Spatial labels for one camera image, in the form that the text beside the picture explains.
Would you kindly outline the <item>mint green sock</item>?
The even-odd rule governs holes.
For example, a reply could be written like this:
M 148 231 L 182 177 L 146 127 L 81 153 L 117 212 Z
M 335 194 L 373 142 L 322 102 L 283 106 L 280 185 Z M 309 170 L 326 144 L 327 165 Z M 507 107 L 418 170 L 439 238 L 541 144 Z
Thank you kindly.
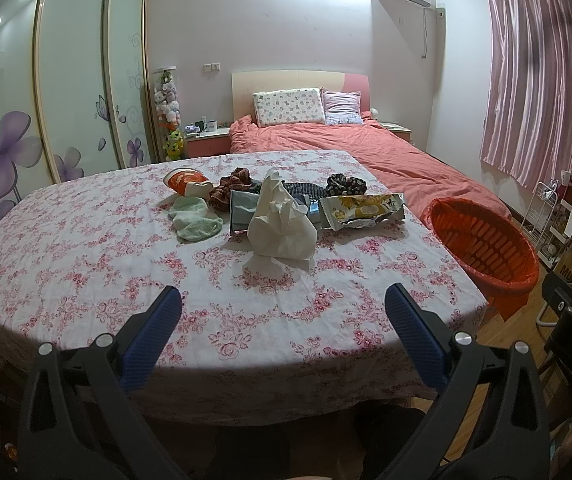
M 219 234 L 223 220 L 209 209 L 207 202 L 197 196 L 179 196 L 169 209 L 176 237 L 181 242 L 196 243 Z

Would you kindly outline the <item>yellow snack wrapper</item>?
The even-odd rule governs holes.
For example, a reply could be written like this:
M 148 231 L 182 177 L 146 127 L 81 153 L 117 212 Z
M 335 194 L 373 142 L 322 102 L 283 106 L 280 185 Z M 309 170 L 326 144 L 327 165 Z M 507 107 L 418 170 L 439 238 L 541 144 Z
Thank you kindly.
M 405 219 L 401 194 L 337 195 L 318 201 L 322 230 L 369 229 L 387 221 Z

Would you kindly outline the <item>orange paper cup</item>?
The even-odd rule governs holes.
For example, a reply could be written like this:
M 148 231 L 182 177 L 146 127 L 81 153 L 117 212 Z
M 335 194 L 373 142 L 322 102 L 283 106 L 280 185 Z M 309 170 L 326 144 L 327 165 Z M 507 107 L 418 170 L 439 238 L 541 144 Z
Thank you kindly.
M 200 197 L 204 200 L 208 200 L 214 190 L 214 184 L 204 174 L 189 168 L 171 170 L 163 182 L 180 196 Z

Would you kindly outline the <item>brown striped scrunchie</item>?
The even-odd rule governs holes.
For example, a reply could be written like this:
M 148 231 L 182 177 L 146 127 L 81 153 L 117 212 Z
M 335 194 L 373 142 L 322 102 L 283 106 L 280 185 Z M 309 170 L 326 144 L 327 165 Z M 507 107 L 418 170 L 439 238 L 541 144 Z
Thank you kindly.
M 220 183 L 210 192 L 208 204 L 216 211 L 226 212 L 234 191 L 259 194 L 261 182 L 251 178 L 248 168 L 236 168 L 228 177 L 221 177 Z

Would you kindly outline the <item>white tissue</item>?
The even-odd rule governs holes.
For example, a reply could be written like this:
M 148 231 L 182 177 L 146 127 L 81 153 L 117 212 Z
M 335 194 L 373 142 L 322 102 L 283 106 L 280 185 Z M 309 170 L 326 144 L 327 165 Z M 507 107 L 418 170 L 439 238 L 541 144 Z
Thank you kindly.
M 269 170 L 262 182 L 247 237 L 262 257 L 310 260 L 314 256 L 317 229 L 307 207 L 290 195 L 276 169 Z

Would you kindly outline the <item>black dotted scrunchie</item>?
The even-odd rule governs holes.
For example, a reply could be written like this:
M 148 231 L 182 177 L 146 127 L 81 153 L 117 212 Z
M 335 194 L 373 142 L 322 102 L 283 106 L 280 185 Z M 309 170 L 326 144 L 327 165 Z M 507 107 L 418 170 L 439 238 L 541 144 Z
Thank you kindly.
M 332 174 L 327 178 L 326 194 L 328 196 L 364 195 L 366 192 L 367 184 L 363 179 L 347 177 L 345 174 Z

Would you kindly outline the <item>blue tissue pack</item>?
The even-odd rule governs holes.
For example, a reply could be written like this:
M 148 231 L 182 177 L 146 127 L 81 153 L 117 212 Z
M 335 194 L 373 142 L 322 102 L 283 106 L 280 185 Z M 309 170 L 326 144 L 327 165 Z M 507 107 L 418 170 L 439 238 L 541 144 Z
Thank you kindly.
M 229 232 L 231 235 L 248 231 L 257 210 L 260 195 L 247 191 L 232 190 L 229 194 Z

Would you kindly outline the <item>orange plastic basket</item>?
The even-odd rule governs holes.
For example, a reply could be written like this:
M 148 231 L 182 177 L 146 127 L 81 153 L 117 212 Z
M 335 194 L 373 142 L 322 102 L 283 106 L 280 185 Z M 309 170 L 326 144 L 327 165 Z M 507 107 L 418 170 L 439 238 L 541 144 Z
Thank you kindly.
M 539 281 L 540 260 L 510 219 L 472 200 L 436 198 L 421 221 L 484 294 L 491 313 L 508 320 L 525 307 Z

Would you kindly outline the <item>pink curtain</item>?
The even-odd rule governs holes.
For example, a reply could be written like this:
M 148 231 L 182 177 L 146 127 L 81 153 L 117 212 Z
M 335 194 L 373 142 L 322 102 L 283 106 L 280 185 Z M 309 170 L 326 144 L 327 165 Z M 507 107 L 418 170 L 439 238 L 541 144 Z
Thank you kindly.
M 572 0 L 488 0 L 481 162 L 533 190 L 572 169 Z

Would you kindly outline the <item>salmon pink duvet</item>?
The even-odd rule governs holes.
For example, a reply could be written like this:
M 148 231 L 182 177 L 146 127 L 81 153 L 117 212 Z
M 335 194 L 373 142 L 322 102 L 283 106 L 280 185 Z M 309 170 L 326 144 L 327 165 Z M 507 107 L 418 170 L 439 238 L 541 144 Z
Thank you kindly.
M 286 124 L 260 127 L 249 115 L 229 127 L 231 151 L 345 151 L 392 192 L 401 192 L 419 217 L 436 198 L 464 198 L 504 218 L 510 210 L 498 196 L 365 115 L 361 125 Z

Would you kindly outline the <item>right nightstand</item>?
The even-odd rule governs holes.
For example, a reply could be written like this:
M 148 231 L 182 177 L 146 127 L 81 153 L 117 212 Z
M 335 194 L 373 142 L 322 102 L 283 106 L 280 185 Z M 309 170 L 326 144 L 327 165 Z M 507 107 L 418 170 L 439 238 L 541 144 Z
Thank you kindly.
M 394 122 L 379 122 L 379 125 L 381 125 L 382 128 L 387 129 L 398 138 L 404 140 L 405 142 L 409 144 L 413 143 L 411 129 L 395 124 Z

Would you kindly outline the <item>plush toy tower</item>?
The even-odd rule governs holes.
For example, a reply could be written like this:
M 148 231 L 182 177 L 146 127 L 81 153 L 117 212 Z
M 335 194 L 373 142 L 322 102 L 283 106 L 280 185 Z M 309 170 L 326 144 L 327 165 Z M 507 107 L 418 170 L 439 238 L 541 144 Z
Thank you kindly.
M 181 125 L 181 110 L 177 99 L 174 66 L 159 68 L 153 73 L 153 103 L 157 116 L 161 154 L 165 160 L 184 157 L 185 138 Z

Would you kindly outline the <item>sliding wardrobe with flowers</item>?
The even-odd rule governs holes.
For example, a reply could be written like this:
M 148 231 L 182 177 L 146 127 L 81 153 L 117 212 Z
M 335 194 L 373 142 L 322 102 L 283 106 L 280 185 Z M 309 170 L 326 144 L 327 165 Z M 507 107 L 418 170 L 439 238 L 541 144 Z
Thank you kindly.
M 38 188 L 150 164 L 147 0 L 0 0 L 0 219 Z

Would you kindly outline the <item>beige pink headboard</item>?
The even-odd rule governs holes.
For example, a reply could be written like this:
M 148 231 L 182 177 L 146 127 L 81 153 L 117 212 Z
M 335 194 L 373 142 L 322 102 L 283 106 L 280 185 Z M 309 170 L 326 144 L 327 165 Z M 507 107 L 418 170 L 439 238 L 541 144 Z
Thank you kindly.
M 253 114 L 255 92 L 296 88 L 326 88 L 331 91 L 361 93 L 361 110 L 371 109 L 371 91 L 367 75 L 323 70 L 255 70 L 231 74 L 233 117 Z

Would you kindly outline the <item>wall socket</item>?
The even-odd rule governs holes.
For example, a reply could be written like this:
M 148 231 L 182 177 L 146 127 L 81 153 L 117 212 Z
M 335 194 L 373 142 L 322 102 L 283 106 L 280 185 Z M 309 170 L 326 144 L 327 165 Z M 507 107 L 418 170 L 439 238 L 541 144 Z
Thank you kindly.
M 203 64 L 202 65 L 202 70 L 205 73 L 210 73 L 210 72 L 219 72 L 221 70 L 221 64 L 220 63 L 208 63 L 208 64 Z

